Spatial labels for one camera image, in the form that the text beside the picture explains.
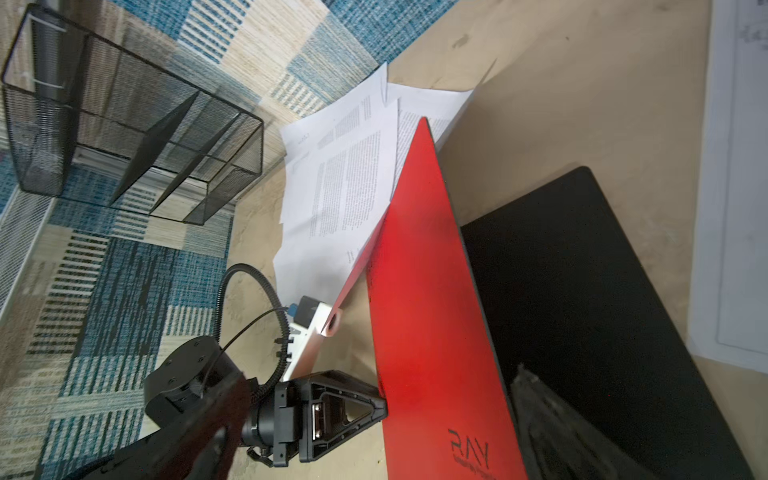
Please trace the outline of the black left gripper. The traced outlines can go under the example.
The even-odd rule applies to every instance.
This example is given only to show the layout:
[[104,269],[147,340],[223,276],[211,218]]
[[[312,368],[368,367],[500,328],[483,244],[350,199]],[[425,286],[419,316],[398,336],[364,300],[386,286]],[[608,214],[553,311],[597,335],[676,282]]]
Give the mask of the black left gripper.
[[376,386],[338,370],[278,383],[250,406],[241,443],[250,460],[314,462],[388,416]]

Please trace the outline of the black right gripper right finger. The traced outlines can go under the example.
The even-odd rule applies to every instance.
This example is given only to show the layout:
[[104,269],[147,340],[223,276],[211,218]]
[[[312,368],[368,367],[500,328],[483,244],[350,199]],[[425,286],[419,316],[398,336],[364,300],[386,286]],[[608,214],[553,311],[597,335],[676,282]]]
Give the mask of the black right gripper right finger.
[[524,366],[518,367],[509,393],[530,479],[655,477]]

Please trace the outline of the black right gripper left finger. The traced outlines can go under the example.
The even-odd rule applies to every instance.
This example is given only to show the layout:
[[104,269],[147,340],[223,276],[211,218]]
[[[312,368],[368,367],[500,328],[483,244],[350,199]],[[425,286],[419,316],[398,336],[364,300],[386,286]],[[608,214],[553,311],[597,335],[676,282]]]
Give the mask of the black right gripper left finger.
[[170,425],[67,475],[69,479],[225,479],[248,416],[250,392],[235,372]]

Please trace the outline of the red and black ring binder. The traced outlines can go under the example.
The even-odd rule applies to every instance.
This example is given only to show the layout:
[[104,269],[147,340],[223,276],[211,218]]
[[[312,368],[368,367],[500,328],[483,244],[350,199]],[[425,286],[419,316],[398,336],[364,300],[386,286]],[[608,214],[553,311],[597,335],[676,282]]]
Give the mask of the red and black ring binder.
[[421,120],[368,294],[392,479],[530,479],[520,365],[653,479],[753,475],[586,167],[459,226]]

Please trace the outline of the white technical drawing sheet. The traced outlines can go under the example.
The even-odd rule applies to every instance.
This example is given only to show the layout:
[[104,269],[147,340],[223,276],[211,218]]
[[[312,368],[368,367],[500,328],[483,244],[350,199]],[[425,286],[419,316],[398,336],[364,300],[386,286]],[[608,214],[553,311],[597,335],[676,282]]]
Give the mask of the white technical drawing sheet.
[[688,346],[767,370],[767,4],[712,4]]

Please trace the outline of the white text paper top sheet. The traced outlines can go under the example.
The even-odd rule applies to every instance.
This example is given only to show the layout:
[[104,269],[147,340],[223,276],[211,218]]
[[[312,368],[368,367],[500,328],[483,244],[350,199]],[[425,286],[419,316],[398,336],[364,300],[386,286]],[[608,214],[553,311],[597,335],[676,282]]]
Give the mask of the white text paper top sheet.
[[394,185],[399,105],[287,168],[281,224],[287,235],[358,235],[387,206]]

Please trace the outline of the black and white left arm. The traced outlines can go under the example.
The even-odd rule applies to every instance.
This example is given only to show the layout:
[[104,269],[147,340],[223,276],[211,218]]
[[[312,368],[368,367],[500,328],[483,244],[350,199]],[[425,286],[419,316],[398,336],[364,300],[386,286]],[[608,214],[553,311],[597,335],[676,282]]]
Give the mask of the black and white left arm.
[[[146,378],[145,413],[165,427],[237,371],[214,338],[193,338]],[[248,406],[241,444],[268,467],[314,462],[388,415],[375,386],[338,370],[280,382],[260,400],[250,396]]]

